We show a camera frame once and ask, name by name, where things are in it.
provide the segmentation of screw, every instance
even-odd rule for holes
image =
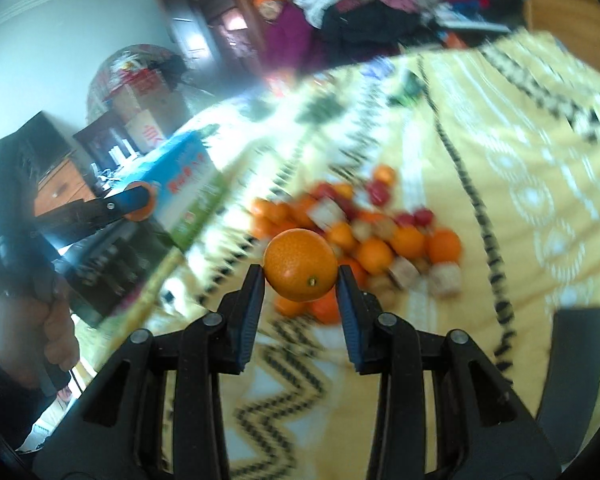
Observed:
[[[469,336],[464,330],[453,330],[451,333],[451,341],[463,345],[469,341]]]
[[[383,312],[378,316],[378,323],[382,326],[393,326],[398,323],[398,318],[389,312]]]
[[[136,330],[135,332],[132,333],[131,335],[131,342],[135,343],[137,345],[144,343],[147,339],[149,339],[150,336],[150,332],[145,329],[145,328],[141,328],[140,330]]]
[[[218,326],[220,323],[222,323],[223,319],[224,318],[222,317],[222,314],[218,314],[217,312],[209,312],[202,320],[202,323],[207,326]]]

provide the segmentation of black jacket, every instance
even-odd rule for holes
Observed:
[[[13,449],[22,445],[54,399],[45,397],[41,390],[23,388],[0,368],[0,432]]]
[[[398,40],[413,34],[420,15],[392,9],[379,0],[343,14],[329,7],[320,30],[329,66],[357,63],[397,47]]]

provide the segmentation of person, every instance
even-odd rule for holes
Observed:
[[[80,352],[67,301],[58,299],[48,306],[33,298],[0,297],[0,432],[13,449],[22,445],[56,398],[40,390],[30,358],[29,342],[40,327],[48,339],[46,358],[69,371]]]
[[[262,56],[267,73],[291,70],[304,75],[326,67],[319,32],[307,22],[302,9],[287,0],[253,0],[253,5],[269,23]]]

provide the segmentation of wooden drawer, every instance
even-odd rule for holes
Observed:
[[[73,162],[66,158],[38,186],[35,215],[42,215],[74,200],[91,200],[93,193]]]

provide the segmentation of yellow bedspread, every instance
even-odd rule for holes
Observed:
[[[551,36],[526,32],[483,51],[393,61],[385,80],[364,77],[360,67],[338,70],[349,107],[324,127],[292,121],[314,91],[309,84],[265,123],[249,123],[231,104],[194,119],[192,127],[221,125],[206,142],[232,180],[232,198],[185,261],[175,254],[131,313],[110,322],[109,349],[91,346],[96,368],[139,325],[177,330],[204,312],[201,305],[213,310],[239,288],[262,249],[246,234],[244,206],[255,196],[296,194],[337,173],[365,178],[385,162],[400,173],[391,207],[426,205],[465,248],[458,298],[430,298],[423,280],[396,313],[420,330],[469,332],[536,411],[554,311],[600,304],[600,75]],[[407,70],[426,82],[426,95],[414,108],[388,108]],[[218,279],[223,269],[229,275]],[[155,308],[167,276],[182,316]],[[363,478],[378,378],[353,372],[341,329],[282,320],[269,300],[247,371],[222,379],[233,477]],[[599,424],[600,394],[589,436]],[[170,428],[164,434],[168,463]],[[431,469],[432,434],[428,442]]]

